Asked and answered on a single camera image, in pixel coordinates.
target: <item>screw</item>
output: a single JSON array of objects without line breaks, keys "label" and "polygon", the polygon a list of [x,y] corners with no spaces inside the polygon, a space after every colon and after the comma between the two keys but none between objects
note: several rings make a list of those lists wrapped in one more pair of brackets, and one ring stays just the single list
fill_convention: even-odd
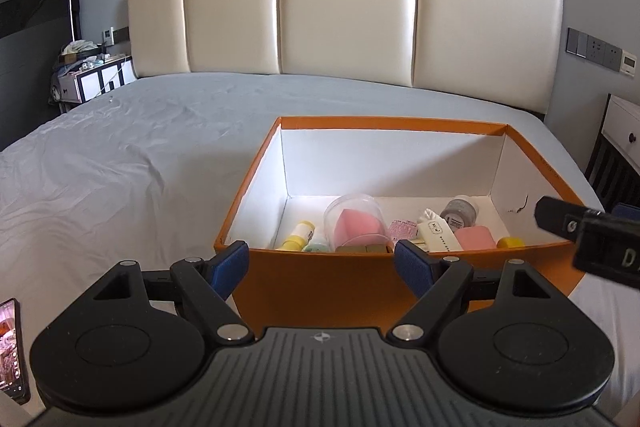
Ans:
[{"label": "screw", "polygon": [[241,341],[249,334],[249,330],[242,324],[225,324],[218,328],[217,333],[226,341]]},{"label": "screw", "polygon": [[415,324],[400,324],[396,326],[391,334],[401,341],[416,341],[424,335],[424,330]]}]

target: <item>smartphone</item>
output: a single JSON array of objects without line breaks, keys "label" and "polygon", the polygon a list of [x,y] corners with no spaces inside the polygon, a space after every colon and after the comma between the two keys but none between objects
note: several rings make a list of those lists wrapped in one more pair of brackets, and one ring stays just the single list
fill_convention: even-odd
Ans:
[{"label": "smartphone", "polygon": [[20,304],[16,299],[0,305],[0,391],[19,404],[31,398],[22,351]]}]

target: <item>crosshair logo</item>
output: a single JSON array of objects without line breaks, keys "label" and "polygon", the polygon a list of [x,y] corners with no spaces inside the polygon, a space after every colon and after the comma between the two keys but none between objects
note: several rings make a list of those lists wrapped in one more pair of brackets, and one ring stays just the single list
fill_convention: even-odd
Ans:
[{"label": "crosshair logo", "polygon": [[333,337],[329,335],[329,333],[324,333],[324,331],[320,331],[320,333],[316,333],[311,338],[315,341],[318,341],[320,344],[324,344],[326,341],[330,341]]}]

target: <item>blue object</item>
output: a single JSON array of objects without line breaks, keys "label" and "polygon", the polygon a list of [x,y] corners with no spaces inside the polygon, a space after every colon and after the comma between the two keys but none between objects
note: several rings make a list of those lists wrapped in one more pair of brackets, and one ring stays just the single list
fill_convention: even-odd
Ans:
[{"label": "blue object", "polygon": [[227,300],[249,270],[249,245],[235,241],[209,261],[212,267],[209,285]]},{"label": "blue object", "polygon": [[612,216],[640,221],[640,208],[626,203],[618,203],[611,211]]},{"label": "blue object", "polygon": [[433,286],[428,254],[409,241],[398,241],[394,249],[394,266],[404,283],[419,299]]}]

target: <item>headboard panel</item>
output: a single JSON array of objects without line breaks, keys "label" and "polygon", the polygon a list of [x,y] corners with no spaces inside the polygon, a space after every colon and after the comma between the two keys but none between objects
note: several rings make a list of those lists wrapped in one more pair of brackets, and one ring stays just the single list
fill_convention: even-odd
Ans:
[{"label": "headboard panel", "polygon": [[539,112],[562,0],[128,0],[138,76],[299,73],[436,89]]}]

